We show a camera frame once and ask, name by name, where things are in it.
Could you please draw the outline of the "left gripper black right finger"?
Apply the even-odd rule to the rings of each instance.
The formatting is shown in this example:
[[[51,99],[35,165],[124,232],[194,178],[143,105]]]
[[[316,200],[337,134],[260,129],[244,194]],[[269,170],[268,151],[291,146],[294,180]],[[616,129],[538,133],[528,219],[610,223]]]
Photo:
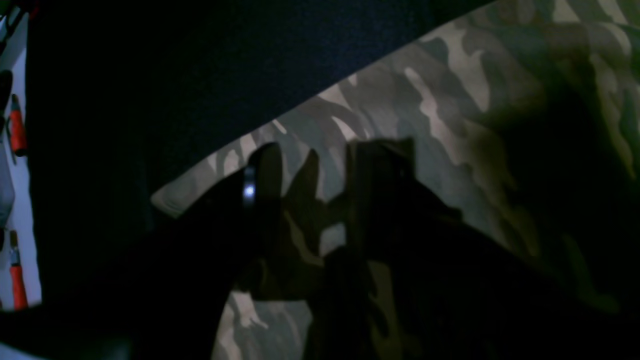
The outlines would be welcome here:
[[[464,223],[414,173],[413,141],[352,142],[332,200],[320,360],[380,360],[396,325],[411,360],[637,360],[639,319],[606,314]]]

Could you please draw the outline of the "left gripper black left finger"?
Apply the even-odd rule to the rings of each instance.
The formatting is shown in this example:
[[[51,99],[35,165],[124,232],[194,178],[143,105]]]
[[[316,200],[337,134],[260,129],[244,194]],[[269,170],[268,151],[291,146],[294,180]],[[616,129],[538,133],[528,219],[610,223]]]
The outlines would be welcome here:
[[[270,142],[66,294],[1,314],[1,343],[47,360],[207,360],[235,278],[277,224],[283,161]]]

